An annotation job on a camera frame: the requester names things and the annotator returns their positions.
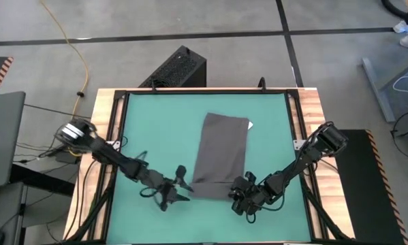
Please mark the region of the grey power adapter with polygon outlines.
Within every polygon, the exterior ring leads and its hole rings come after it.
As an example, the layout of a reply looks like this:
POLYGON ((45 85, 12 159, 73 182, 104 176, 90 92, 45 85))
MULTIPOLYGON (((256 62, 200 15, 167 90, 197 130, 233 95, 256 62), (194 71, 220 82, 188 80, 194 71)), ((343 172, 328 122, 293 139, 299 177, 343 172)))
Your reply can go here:
POLYGON ((70 154, 68 151, 61 151, 61 152, 56 153, 55 160, 57 162, 65 163, 65 164, 77 164, 78 163, 78 157, 75 157, 74 155, 70 154))

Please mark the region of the black perforated computer tower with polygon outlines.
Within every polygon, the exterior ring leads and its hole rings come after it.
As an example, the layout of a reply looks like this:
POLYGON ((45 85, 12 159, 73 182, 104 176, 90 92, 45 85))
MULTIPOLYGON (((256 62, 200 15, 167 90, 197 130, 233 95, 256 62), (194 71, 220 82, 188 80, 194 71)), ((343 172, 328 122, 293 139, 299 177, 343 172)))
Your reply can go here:
POLYGON ((139 88, 151 88, 151 80, 157 80, 157 88, 206 87, 206 62, 203 56, 181 46, 139 88))

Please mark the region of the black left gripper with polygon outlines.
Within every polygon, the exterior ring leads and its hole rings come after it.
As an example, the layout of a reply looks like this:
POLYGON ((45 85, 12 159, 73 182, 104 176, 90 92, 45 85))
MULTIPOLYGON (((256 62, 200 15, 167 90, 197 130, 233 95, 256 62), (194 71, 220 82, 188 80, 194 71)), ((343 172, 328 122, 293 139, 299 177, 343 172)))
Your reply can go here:
POLYGON ((163 174, 157 173, 155 187, 157 191, 161 194, 161 203, 159 204, 160 209, 165 212, 168 208, 169 203, 174 203, 177 201, 190 201, 188 197, 179 195, 176 190, 176 186, 186 189, 189 192, 193 192, 191 186, 189 186, 185 180, 185 174, 187 170, 185 166, 179 165, 175 172, 175 178, 166 178, 163 174))

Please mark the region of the grey cabinet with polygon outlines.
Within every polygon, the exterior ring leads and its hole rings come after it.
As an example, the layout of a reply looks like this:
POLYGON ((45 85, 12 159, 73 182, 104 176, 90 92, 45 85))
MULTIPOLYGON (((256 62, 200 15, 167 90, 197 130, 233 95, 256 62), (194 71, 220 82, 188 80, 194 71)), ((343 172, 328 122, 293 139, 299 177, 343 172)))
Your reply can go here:
POLYGON ((0 186, 0 232, 3 234, 2 245, 19 245, 20 208, 24 186, 13 183, 0 186))

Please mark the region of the grey laptop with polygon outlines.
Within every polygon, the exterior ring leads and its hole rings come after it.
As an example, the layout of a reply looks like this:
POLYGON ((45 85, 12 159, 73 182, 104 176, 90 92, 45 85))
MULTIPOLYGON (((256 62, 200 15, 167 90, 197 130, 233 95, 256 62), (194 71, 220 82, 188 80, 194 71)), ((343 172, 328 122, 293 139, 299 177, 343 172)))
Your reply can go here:
POLYGON ((0 94, 0 186, 10 179, 26 94, 0 94))

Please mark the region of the grey metal desk leg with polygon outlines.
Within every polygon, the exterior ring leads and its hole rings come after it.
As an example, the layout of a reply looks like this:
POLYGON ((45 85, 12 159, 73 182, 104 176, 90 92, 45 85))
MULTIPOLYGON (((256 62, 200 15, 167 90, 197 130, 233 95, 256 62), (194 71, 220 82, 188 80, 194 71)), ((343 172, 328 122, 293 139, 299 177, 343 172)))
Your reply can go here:
POLYGON ((408 49, 390 44, 362 58, 362 66, 385 121, 408 112, 408 49))

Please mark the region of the black metal table frame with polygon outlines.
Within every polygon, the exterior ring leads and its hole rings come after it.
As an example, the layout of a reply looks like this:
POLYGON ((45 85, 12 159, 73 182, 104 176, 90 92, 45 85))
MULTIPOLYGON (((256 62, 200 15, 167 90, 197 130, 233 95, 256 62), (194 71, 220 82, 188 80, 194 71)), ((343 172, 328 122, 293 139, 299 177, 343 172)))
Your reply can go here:
MULTIPOLYGON (((125 120, 126 88, 101 88, 97 92, 95 105, 91 116, 92 123, 97 127, 102 137, 116 139, 119 126, 125 120)), ((276 93, 277 88, 156 88, 154 92, 162 93, 276 93)), ((289 112, 294 122, 294 133, 301 137, 303 133, 311 133, 325 121, 319 93, 316 88, 286 88, 289 94, 289 112)), ((314 191, 330 218, 347 235, 354 236, 354 229, 349 216, 349 209, 343 193, 341 177, 336 172, 336 160, 326 158, 321 161, 317 171, 309 174, 307 184, 314 191)), ((89 215, 93 205, 105 191, 111 176, 111 167, 103 167, 94 163, 91 154, 85 153, 80 159, 78 182, 75 185, 67 222, 65 226, 66 239, 77 233, 79 227, 89 215)), ((99 240, 107 232, 107 207, 102 206, 96 219, 90 224, 82 236, 82 241, 99 240)))

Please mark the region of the black desk bar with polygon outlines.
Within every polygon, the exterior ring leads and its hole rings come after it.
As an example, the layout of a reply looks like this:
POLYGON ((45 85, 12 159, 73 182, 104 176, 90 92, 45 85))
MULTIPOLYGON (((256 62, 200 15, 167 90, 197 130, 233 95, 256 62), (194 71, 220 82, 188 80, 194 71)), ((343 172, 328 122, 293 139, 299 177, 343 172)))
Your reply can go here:
POLYGON ((44 191, 58 193, 71 197, 74 194, 75 184, 69 180, 62 180, 49 176, 47 173, 33 171, 27 167, 13 165, 10 172, 9 183, 23 183, 44 191))

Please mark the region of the dark grey towel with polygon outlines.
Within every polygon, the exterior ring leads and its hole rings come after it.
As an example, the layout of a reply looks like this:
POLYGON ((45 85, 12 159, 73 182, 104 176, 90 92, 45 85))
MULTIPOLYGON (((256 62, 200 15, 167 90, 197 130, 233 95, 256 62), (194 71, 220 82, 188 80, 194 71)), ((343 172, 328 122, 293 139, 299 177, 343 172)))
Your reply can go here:
POLYGON ((226 200, 245 169, 249 119, 208 113, 191 181, 192 197, 226 200))

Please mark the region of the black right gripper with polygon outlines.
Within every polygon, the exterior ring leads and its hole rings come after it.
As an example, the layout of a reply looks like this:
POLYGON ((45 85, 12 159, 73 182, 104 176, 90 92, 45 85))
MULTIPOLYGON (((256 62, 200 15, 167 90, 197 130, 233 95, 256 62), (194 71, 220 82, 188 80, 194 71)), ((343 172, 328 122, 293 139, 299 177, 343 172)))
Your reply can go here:
POLYGON ((245 177, 239 176, 234 179, 228 197, 234 201, 232 210, 237 215, 241 216, 244 213, 253 215, 261 210, 264 204, 271 204, 271 192, 265 186, 269 177, 270 174, 256 184, 256 177, 248 171, 245 177))

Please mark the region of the green table mat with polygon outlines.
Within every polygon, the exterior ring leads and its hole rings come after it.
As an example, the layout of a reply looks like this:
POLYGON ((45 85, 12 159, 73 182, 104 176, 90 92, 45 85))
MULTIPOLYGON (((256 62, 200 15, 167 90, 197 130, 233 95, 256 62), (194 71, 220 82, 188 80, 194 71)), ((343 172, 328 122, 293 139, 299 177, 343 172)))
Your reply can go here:
MULTIPOLYGON (((151 169, 172 178, 179 165, 191 182, 201 130, 208 113, 249 119, 245 168, 258 179, 295 158, 292 130, 282 94, 136 95, 129 97, 122 152, 146 153, 151 169)), ((269 210, 246 219, 231 202, 191 198, 163 212, 146 189, 123 174, 116 177, 107 242, 169 244, 196 242, 308 242, 310 237, 298 178, 269 210)))

